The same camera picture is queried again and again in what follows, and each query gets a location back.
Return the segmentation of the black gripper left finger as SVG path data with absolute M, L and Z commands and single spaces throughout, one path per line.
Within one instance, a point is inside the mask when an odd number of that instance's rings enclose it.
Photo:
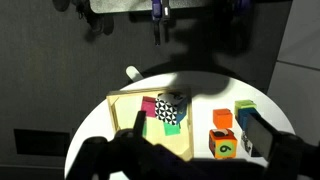
M 139 111 L 137 113 L 134 127 L 133 127 L 133 134 L 138 137 L 143 134 L 143 128 L 144 128 L 144 123 L 146 120 L 146 112 L 145 111 Z

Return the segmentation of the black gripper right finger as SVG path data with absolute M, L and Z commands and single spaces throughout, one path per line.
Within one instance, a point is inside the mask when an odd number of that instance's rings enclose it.
M 280 132 L 260 115 L 253 113 L 248 115 L 245 132 L 260 155 L 265 160 L 269 160 L 272 149 L 280 137 Z

